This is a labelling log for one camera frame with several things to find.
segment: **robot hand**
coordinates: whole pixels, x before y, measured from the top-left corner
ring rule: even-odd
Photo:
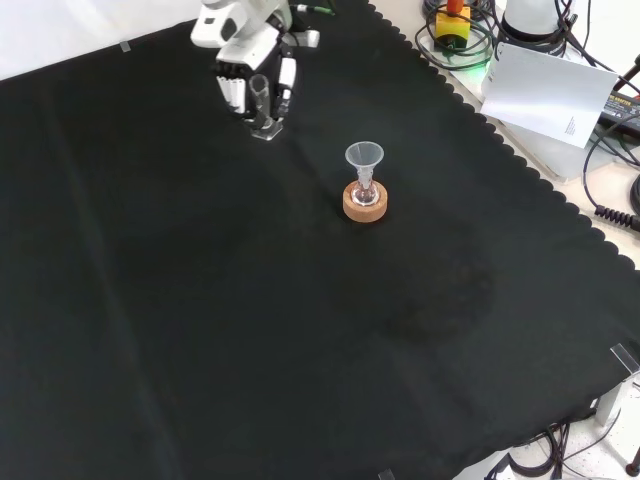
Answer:
[[[319,33],[299,27],[287,0],[203,0],[191,39],[220,49],[214,70],[230,111],[254,136],[274,138],[296,79],[292,45],[315,48]]]

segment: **wall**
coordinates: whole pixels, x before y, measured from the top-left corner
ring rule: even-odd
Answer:
[[[0,80],[194,19],[199,0],[3,0]]]

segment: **wooden base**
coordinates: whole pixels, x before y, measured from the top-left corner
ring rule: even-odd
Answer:
[[[344,213],[347,214],[354,222],[358,223],[372,223],[380,220],[385,213],[387,213],[387,189],[380,185],[378,182],[374,182],[378,187],[378,192],[380,193],[380,200],[375,205],[371,205],[369,207],[363,207],[361,205],[356,205],[351,200],[351,190],[358,182],[350,183],[347,188],[342,192],[342,208],[344,209]]]

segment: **cable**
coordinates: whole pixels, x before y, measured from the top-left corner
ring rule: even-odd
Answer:
[[[475,68],[478,66],[482,66],[482,65],[486,65],[489,60],[491,59],[491,54],[485,54],[485,52],[487,52],[489,49],[492,49],[493,47],[495,47],[496,44],[496,38],[493,35],[493,28],[495,27],[495,25],[491,25],[491,23],[489,22],[489,18],[487,17],[488,12],[484,11],[481,7],[476,7],[474,5],[469,5],[469,7],[471,8],[472,12],[476,12],[482,19],[483,21],[486,23],[486,27],[483,26],[479,21],[474,20],[473,18],[467,18],[463,15],[460,15],[458,13],[453,13],[453,12],[449,12],[446,9],[446,6],[438,6],[437,8],[433,8],[431,10],[428,10],[427,5],[430,5],[430,3],[428,4],[427,2],[424,3],[425,6],[425,12],[426,12],[426,23],[424,25],[424,27],[420,28],[415,35],[415,44],[418,47],[418,50],[420,51],[420,53],[427,59],[429,60],[431,63],[433,63],[434,65],[442,68],[443,70],[448,70],[448,71],[459,71],[459,70],[467,70],[470,68]],[[471,46],[468,47],[464,47],[464,48],[453,48],[450,45],[447,45],[445,43],[442,43],[440,40],[438,40],[435,36],[435,34],[433,33],[433,31],[431,30],[431,24],[435,22],[436,16],[438,15],[438,13],[446,13],[447,15],[449,15],[450,17],[455,17],[455,18],[461,18],[467,22],[469,22],[471,24],[471,30],[473,31],[477,31],[480,32],[482,34],[482,37],[480,38],[480,40],[478,40],[476,43],[474,43]],[[484,55],[484,58],[480,61],[477,62],[470,62],[467,63],[465,65],[445,65],[443,64],[438,58],[436,58],[432,52],[429,52],[421,43],[420,43],[420,34],[424,31],[427,31],[427,33],[429,34],[429,36],[432,38],[433,40],[433,44],[434,46],[439,46],[441,48],[444,49],[445,51],[445,55],[446,54],[450,54],[451,56],[457,55],[457,56],[461,56],[461,57],[474,57],[474,56],[478,56],[478,55]],[[478,47],[479,45],[481,45],[482,43],[485,43],[484,47],[480,50],[476,50],[476,51],[472,51],[474,48]]]
[[[594,58],[592,55],[590,55],[583,47],[582,45],[580,45],[580,43],[578,42],[578,40],[576,39],[575,36],[573,36],[573,34],[570,34],[568,36],[568,42],[569,44],[575,48],[576,50],[578,50],[582,56],[587,60],[587,62],[589,62],[592,66],[596,66],[596,65],[600,65],[602,68],[604,68],[605,70],[609,71],[609,72],[614,72],[611,68],[607,67],[604,63],[602,63],[600,60]],[[638,95],[640,95],[640,88],[636,87],[633,83],[631,83],[629,80],[627,80],[626,78],[624,78],[623,76],[619,75],[618,73],[616,73],[616,75],[618,75],[618,79],[624,83],[625,85],[631,87],[633,90],[635,90],[636,92],[638,92]]]
[[[549,441],[549,446],[551,448],[551,452],[549,453],[549,458],[543,464],[538,465],[536,467],[525,467],[523,465],[520,465],[518,462],[516,462],[511,456],[511,454],[509,454],[509,466],[511,467],[511,470],[513,470],[515,473],[519,475],[522,475],[528,478],[541,477],[551,471],[551,469],[555,465],[555,453],[558,448],[558,443],[556,441],[556,437],[551,431],[551,427],[547,428],[547,430],[544,433],[544,436]]]
[[[479,10],[484,11],[487,14],[491,14],[490,11],[490,3],[495,0],[470,0],[468,7],[475,7],[471,9],[471,19],[472,20],[482,20],[482,15]],[[423,0],[422,1],[422,12],[424,16],[429,14],[432,10],[437,10],[439,7],[446,3],[445,0]]]
[[[327,3],[329,4],[329,8],[333,11],[334,15],[338,15],[340,13],[338,11],[338,8],[336,7],[335,0],[327,0]]]
[[[594,142],[595,142],[595,140],[594,140],[593,138],[589,137],[589,142],[594,143]],[[602,145],[598,145],[598,148],[599,148],[600,150],[602,150],[602,151],[604,151],[604,152],[607,152],[609,155],[613,155],[613,156],[615,156],[615,157],[620,158],[620,160],[622,160],[622,161],[623,161],[623,162],[625,162],[625,163],[628,163],[628,164],[629,164],[629,165],[631,165],[631,166],[634,166],[634,167],[636,166],[636,164],[633,162],[633,160],[632,160],[632,159],[627,158],[627,157],[625,157],[624,155],[622,155],[622,154],[620,153],[620,151],[619,151],[617,148],[615,148],[613,145],[611,145],[611,144],[608,142],[608,140],[607,140],[606,138],[603,138],[603,139],[602,139],[602,143],[604,143],[604,145],[606,146],[606,148],[605,148],[605,147],[603,147]]]
[[[640,113],[636,113],[635,115],[627,115],[624,118],[621,118],[616,123],[611,125],[603,134],[595,131],[594,133],[598,136],[598,140],[594,142],[587,154],[587,158],[584,161],[584,168],[582,169],[582,186],[584,187],[584,192],[587,195],[589,201],[596,207],[595,214],[599,217],[604,218],[605,220],[609,220],[612,223],[616,223],[621,227],[627,227],[636,232],[640,232],[640,217],[636,217],[635,215],[630,215],[628,213],[620,212],[617,210],[612,210],[610,208],[604,207],[602,205],[598,205],[596,201],[591,196],[591,192],[589,191],[589,186],[587,185],[587,169],[589,167],[589,161],[591,160],[591,156],[593,155],[594,150],[603,141],[603,137],[609,135],[616,128],[618,128],[623,123],[628,122],[629,120],[633,120],[634,118],[639,118]]]
[[[582,48],[584,50],[587,49],[587,43],[589,43],[590,34],[591,34],[591,0],[589,0],[589,4],[587,6],[587,36],[584,37],[584,43],[582,44]]]
[[[633,185],[631,185],[631,192],[629,192],[629,202],[631,203],[631,208],[636,215],[640,215],[640,175],[636,178]]]
[[[604,440],[605,438],[607,438],[607,435],[609,435],[609,432],[611,432],[611,430],[613,430],[613,427],[616,426],[616,423],[618,423],[618,419],[620,418],[620,414],[622,413],[622,409],[618,410],[618,415],[616,415],[615,420],[613,421],[613,423],[611,423],[611,425],[609,425],[609,428],[607,428],[607,431],[604,432],[604,434],[595,442],[593,442],[591,445],[587,445],[586,447],[578,450],[576,453],[572,453],[571,455],[569,455],[568,457],[566,457],[564,459],[564,461],[566,462],[567,460],[569,460],[570,458],[575,457],[576,455],[580,455],[581,453],[586,452],[587,450],[589,450],[590,448],[595,447],[597,444],[599,444],[602,440]]]
[[[497,465],[495,467],[493,467],[491,470],[489,470],[489,473],[487,473],[487,476],[484,477],[484,480],[498,480],[498,466]]]
[[[640,167],[640,162],[638,161],[638,159],[636,158],[636,156],[633,154],[633,152],[631,151],[631,149],[629,148],[629,146],[625,143],[625,141],[620,138],[618,139],[618,143],[620,143],[620,146],[622,147],[622,149],[627,152],[627,155],[629,155],[629,157],[631,158],[631,160],[633,161],[633,164],[636,167]]]
[[[569,0],[567,2],[566,4],[567,6],[565,9],[566,13],[569,12],[571,3],[572,3],[572,0]],[[498,27],[498,30],[500,32],[500,39],[499,39],[500,41],[511,43],[517,47],[522,47],[522,48],[534,50],[541,53],[550,53],[551,51],[556,50],[558,46],[562,44],[563,46],[561,47],[561,50],[564,51],[564,49],[566,49],[566,43],[571,33],[571,28],[565,22],[564,19],[562,19],[560,28],[558,28],[558,30],[556,30],[551,35],[548,35],[537,41],[525,42],[522,40],[518,40],[517,38],[514,38],[509,32],[505,30],[504,26],[500,22],[500,19],[498,18],[495,1],[491,1],[490,6],[491,6],[491,15],[493,16],[493,19],[496,22],[496,26]]]
[[[573,472],[575,475],[578,475],[579,477],[584,478],[585,477],[584,475],[582,475],[580,472],[577,472],[576,470],[568,466],[566,464],[566,461],[570,458],[575,457],[576,455],[579,455],[580,453],[585,452],[586,450],[589,450],[590,448],[592,448],[593,446],[597,445],[602,440],[604,440],[606,436],[609,435],[609,433],[611,432],[613,427],[616,425],[616,423],[618,422],[618,419],[620,418],[620,413],[621,413],[621,411],[618,412],[618,415],[616,416],[615,420],[609,426],[609,428],[604,433],[604,435],[602,435],[602,437],[600,437],[598,440],[593,442],[591,445],[588,445],[587,447],[581,450],[578,450],[576,453],[573,453],[565,458],[567,445],[569,444],[569,433],[571,431],[571,423],[575,421],[586,420],[587,418],[590,418],[593,415],[593,412],[594,410],[591,409],[590,412],[582,418],[568,420],[561,424],[553,424],[549,426],[544,432],[542,432],[539,435],[536,435],[534,438],[532,438],[528,442],[520,445],[516,445],[516,447],[530,445],[535,441],[541,440],[542,438],[546,438],[550,446],[549,457],[541,465],[538,465],[535,467],[525,467],[523,465],[518,464],[513,459],[513,457],[509,455],[509,466],[511,467],[511,469],[515,473],[525,477],[529,477],[529,478],[541,477],[551,471],[552,473],[550,478],[552,480],[557,480],[562,478],[562,469],[566,468],[567,470],[570,470],[571,472]],[[556,439],[556,436],[555,436],[557,432],[560,432],[559,440]],[[495,476],[492,475],[493,473],[494,473],[493,470],[489,472],[489,475],[487,475],[486,480],[493,480],[495,478]]]
[[[301,5],[298,3],[292,3],[291,5],[289,5],[289,7],[291,8],[292,11],[301,12],[301,13],[322,13],[324,15],[331,15],[331,16],[334,16],[336,14],[335,10],[332,10],[331,8],[314,7],[312,5]]]

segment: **white paper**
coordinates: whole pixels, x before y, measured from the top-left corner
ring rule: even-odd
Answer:
[[[615,73],[498,45],[481,112],[583,148],[617,81]]]

